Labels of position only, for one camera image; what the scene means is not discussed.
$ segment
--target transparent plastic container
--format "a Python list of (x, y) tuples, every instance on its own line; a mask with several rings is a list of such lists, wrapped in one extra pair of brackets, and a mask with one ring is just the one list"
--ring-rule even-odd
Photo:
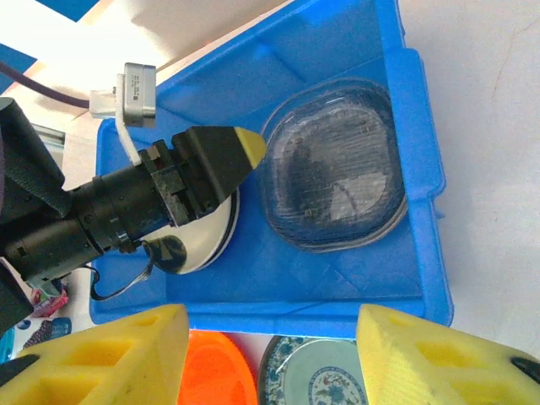
[(388, 92), (338, 79), (296, 94), (263, 129), (259, 172), (272, 228), (308, 251), (364, 246), (407, 212)]

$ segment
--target blue plastic bin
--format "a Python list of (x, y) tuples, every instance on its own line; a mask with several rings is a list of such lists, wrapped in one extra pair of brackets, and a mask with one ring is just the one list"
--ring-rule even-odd
[[(131, 134), (142, 149), (193, 125), (260, 132), (291, 95), (341, 77), (367, 78), (390, 91), (409, 212), (388, 236), (346, 251), (300, 251), (265, 221), (255, 173), (240, 188), (238, 226), (214, 264), (184, 276), (155, 270), (115, 299), (91, 301), (94, 322), (184, 303), (196, 329), (353, 338), (359, 306), (370, 302), (449, 325), (434, 209), (445, 177), (422, 62), (404, 47), (395, 0), (291, 3), (161, 84), (156, 128)], [(98, 174), (128, 164), (113, 121), (104, 121)], [(97, 260), (98, 291), (125, 285), (146, 262), (141, 251)]]

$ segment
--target yellow sponge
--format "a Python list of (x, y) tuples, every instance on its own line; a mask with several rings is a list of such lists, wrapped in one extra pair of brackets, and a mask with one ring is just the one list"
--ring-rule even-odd
[(40, 358), (0, 387), (2, 405), (176, 405), (186, 310), (166, 305), (21, 352)]
[(536, 405), (519, 350), (378, 305), (362, 305), (357, 344), (370, 405)]

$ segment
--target purple cable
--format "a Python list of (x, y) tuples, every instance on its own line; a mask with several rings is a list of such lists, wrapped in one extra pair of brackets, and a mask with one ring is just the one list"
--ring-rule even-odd
[(88, 100), (78, 99), (77, 97), (72, 97), (71, 95), (60, 93), (59, 91), (44, 86), (43, 84), (37, 83), (35, 80), (27, 78), (22, 73), (16, 71), (4, 62), (0, 62), (0, 73), (5, 74), (15, 82), (22, 84), (24, 87), (27, 87), (31, 90), (34, 90), (40, 95), (44, 95), (45, 97), (60, 101), (64, 104), (73, 105), (75, 107), (80, 107), (87, 110), (89, 109), (90, 102)]

